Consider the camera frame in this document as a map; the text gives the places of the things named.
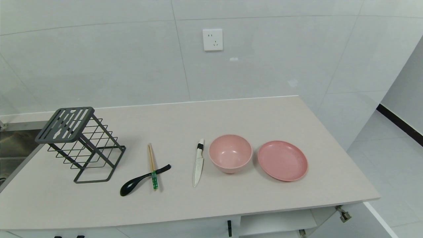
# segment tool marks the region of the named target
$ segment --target sink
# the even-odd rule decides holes
[[[42,147],[35,137],[46,122],[10,123],[0,130],[0,192]]]

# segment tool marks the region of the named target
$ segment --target floor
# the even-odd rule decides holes
[[[347,153],[381,194],[370,204],[398,237],[421,237],[423,147],[375,111]]]

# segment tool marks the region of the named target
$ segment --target black plastic ladle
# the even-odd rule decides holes
[[[166,165],[165,167],[156,170],[156,174],[161,174],[167,170],[169,170],[172,166],[170,164]],[[134,179],[129,180],[121,187],[121,196],[128,195],[134,188],[137,186],[137,184],[143,180],[144,178],[147,178],[151,176],[151,173],[145,174],[143,176],[136,177]]]

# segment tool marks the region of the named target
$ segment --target countertop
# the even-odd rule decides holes
[[[327,207],[379,198],[352,159],[298,96],[186,102],[96,109],[127,147],[108,182],[75,184],[77,170],[44,146],[0,193],[0,230],[114,227],[153,222]],[[48,120],[52,112],[3,116],[4,122]],[[255,151],[239,173],[224,174],[208,148],[220,135],[246,138]],[[205,139],[204,168],[192,174],[198,140]],[[294,182],[267,175],[256,160],[260,146],[283,140],[299,147],[307,174]],[[128,180],[150,172],[151,142],[159,191],[147,180],[121,197]]]

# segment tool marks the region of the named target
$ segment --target black baseboard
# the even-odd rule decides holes
[[[376,110],[378,110],[382,115],[388,118],[391,122],[393,122],[397,127],[403,130],[407,135],[413,138],[417,143],[423,146],[423,136],[414,130],[410,125],[408,125],[405,121],[391,112],[388,108],[384,107],[382,104],[377,106]]]

